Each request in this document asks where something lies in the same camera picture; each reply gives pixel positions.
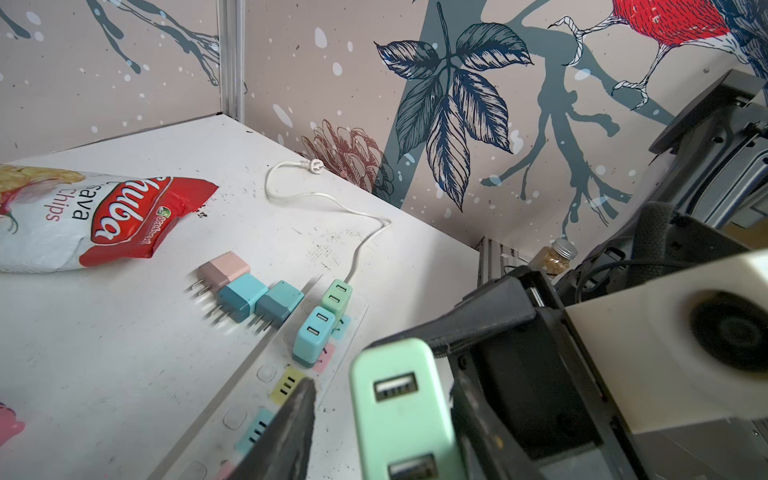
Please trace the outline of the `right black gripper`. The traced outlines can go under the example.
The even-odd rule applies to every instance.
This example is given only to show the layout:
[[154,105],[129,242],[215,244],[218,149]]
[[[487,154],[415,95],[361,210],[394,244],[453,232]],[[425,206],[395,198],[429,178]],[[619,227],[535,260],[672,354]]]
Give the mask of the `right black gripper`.
[[542,273],[515,268],[368,349],[412,338],[449,355],[469,478],[641,478],[633,436]]

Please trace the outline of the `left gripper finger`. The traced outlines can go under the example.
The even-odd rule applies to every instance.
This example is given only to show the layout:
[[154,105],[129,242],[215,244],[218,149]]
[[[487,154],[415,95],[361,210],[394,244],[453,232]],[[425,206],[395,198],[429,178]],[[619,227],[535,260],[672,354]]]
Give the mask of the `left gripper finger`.
[[315,422],[316,388],[302,379],[230,480],[307,478]]

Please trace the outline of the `white multicolour power strip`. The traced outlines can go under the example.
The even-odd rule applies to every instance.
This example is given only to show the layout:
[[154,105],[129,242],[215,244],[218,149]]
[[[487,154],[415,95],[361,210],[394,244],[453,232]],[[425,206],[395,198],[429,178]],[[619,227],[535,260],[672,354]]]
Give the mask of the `white multicolour power strip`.
[[315,404],[322,403],[369,309],[368,299],[355,291],[317,362],[309,365],[295,359],[292,351],[299,328],[320,305],[331,282],[329,276],[311,280],[304,299],[282,326],[261,332],[257,346],[149,475],[151,479],[227,478],[303,378],[314,381]]

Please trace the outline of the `teal charger plug front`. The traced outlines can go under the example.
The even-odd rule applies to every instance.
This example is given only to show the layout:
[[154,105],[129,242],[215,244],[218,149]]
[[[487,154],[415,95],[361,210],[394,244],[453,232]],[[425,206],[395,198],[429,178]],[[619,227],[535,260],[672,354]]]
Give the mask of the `teal charger plug front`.
[[305,365],[314,365],[325,349],[336,323],[336,315],[317,306],[297,331],[292,354]]

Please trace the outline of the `light green charger plug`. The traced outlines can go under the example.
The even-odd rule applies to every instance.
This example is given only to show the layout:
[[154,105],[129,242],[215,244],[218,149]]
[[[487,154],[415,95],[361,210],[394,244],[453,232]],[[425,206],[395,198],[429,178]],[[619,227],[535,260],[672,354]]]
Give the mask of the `light green charger plug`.
[[339,320],[346,313],[352,293],[353,288],[348,283],[335,279],[323,294],[320,306]]

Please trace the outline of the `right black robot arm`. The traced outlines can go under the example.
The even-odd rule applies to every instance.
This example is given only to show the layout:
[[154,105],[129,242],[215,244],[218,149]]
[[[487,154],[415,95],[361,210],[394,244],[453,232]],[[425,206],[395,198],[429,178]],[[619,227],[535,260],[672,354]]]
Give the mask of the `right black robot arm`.
[[648,479],[636,436],[767,417],[764,81],[730,71],[652,144],[671,166],[552,282],[533,265],[379,340],[350,370],[367,479]]

